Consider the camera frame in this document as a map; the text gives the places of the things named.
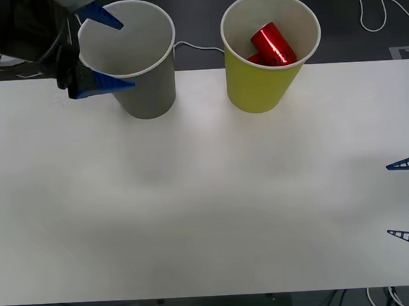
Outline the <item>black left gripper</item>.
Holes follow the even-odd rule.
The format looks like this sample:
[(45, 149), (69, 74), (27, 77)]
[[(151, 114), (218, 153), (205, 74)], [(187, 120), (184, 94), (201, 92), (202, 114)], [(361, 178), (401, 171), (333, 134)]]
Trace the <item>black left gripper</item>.
[[(43, 75), (55, 78), (70, 99), (123, 92), (135, 87), (122, 80), (77, 66), (79, 42), (70, 26), (68, 10), (54, 0), (9, 0), (8, 21), (0, 39), (0, 53), (37, 66)], [(95, 0), (76, 11), (108, 27), (121, 30), (124, 24)]]

